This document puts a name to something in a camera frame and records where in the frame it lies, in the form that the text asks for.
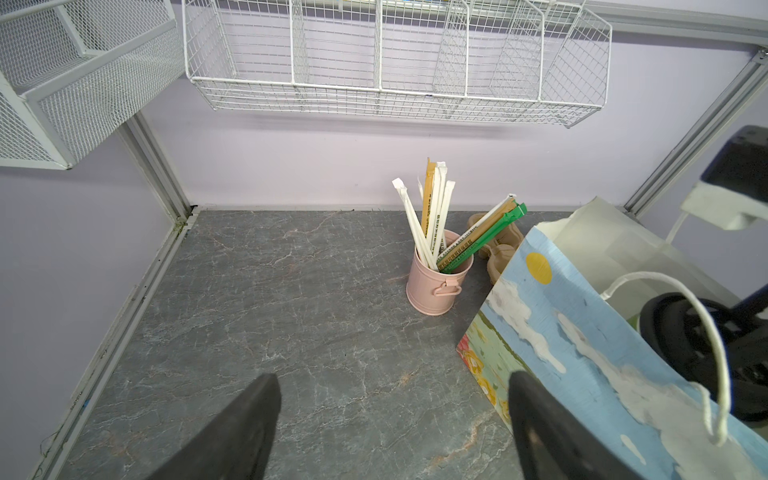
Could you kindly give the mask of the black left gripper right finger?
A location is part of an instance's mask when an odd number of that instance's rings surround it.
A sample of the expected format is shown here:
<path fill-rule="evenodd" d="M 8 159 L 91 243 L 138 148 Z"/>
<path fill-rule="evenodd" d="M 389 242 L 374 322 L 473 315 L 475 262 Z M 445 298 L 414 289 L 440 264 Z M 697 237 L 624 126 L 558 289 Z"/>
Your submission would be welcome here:
<path fill-rule="evenodd" d="M 530 373 L 510 374 L 508 410 L 526 479 L 637 479 Z"/>

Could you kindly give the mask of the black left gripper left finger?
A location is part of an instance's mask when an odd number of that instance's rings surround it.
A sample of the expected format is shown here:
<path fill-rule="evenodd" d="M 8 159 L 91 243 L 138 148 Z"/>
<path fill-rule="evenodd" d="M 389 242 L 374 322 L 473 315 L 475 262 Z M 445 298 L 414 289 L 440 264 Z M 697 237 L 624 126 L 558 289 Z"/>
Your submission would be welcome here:
<path fill-rule="evenodd" d="M 281 400 L 277 376 L 259 376 L 149 477 L 262 479 L 276 434 Z"/>

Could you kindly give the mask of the landscape printed paper bag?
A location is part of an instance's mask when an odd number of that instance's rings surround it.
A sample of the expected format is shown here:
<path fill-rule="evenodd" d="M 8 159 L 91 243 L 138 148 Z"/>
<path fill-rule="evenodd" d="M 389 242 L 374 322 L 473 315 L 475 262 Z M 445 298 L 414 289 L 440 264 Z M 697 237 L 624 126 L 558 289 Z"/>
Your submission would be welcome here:
<path fill-rule="evenodd" d="M 509 377 L 522 370 L 646 479 L 763 479 L 766 441 L 730 417 L 716 446 L 704 424 L 715 397 L 631 325 L 648 301 L 681 287 L 735 301 L 675 247 L 594 199 L 529 231 L 457 350 L 503 419 Z"/>

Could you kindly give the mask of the brown pulp cup carrier stack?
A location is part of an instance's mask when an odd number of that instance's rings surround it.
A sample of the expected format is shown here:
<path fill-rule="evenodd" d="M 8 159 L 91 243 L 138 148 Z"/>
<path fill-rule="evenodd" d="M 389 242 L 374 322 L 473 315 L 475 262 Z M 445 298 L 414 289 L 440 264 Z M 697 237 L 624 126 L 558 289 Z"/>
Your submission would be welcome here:
<path fill-rule="evenodd" d="M 517 225 L 510 223 L 477 250 L 477 254 L 486 260 L 486 270 L 492 285 L 499 280 L 523 240 L 524 235 Z"/>

